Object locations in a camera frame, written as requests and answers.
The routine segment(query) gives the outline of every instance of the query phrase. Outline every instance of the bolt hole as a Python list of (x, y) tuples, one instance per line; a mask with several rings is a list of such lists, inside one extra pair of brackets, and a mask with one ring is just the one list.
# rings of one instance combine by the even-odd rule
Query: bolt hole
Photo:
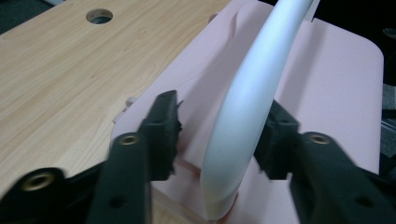
[(384, 33), (384, 35), (387, 35), (388, 37), (396, 40), (396, 29), (385, 28), (382, 30), (382, 32)]
[(322, 145), (326, 145), (326, 144), (330, 143), (329, 138), (327, 138), (326, 136), (323, 136), (323, 135), (318, 135), (318, 134), (310, 135), (309, 140), (313, 143), (322, 144)]
[(132, 144), (137, 143), (138, 141), (139, 141), (138, 137), (131, 135), (131, 136), (125, 136), (125, 137), (121, 138), (120, 144), (121, 145), (132, 145)]
[(113, 19), (113, 13), (107, 9), (95, 9), (87, 13), (87, 21), (93, 24), (104, 24)]
[(51, 173), (42, 173), (34, 175), (23, 182), (21, 188), (24, 191), (33, 191), (43, 189), (49, 186), (55, 179), (55, 176)]
[(365, 196), (359, 196), (355, 199), (355, 202), (364, 207), (373, 207), (374, 203)]
[(110, 206), (111, 208), (121, 208), (125, 204), (126, 204), (126, 199), (125, 197), (122, 196), (116, 196), (108, 202), (108, 206)]

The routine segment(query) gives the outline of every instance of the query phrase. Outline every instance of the hole in wood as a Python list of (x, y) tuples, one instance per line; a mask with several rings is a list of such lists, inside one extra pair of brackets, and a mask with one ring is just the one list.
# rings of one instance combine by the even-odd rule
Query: hole in wood
[(93, 24), (104, 24), (113, 19), (113, 13), (107, 9), (94, 9), (87, 13), (87, 21)]

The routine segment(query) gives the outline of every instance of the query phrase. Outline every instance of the wooden table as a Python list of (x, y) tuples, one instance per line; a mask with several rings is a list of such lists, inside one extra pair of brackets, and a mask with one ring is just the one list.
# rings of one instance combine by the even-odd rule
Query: wooden table
[[(75, 175), (107, 154), (112, 120), (228, 0), (69, 0), (0, 36), (0, 194), (27, 172)], [(113, 18), (87, 21), (103, 8)], [(155, 203), (155, 223), (185, 223)]]

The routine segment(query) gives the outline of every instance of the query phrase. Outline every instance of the white curved pipe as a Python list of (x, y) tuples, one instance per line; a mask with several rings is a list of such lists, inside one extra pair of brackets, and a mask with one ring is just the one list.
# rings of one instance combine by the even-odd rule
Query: white curved pipe
[(227, 214), (259, 141), (280, 76), (312, 0), (279, 0), (236, 72), (201, 172), (206, 214)]

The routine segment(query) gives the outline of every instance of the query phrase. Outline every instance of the wooden surface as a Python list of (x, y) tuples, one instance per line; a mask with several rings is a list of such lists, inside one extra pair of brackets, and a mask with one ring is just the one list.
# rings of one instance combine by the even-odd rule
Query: wooden surface
[[(112, 120), (229, 0), (68, 0), (0, 36), (0, 194), (27, 172), (75, 175), (107, 154)], [(96, 8), (112, 21), (91, 24)], [(156, 223), (184, 223), (160, 204)]]

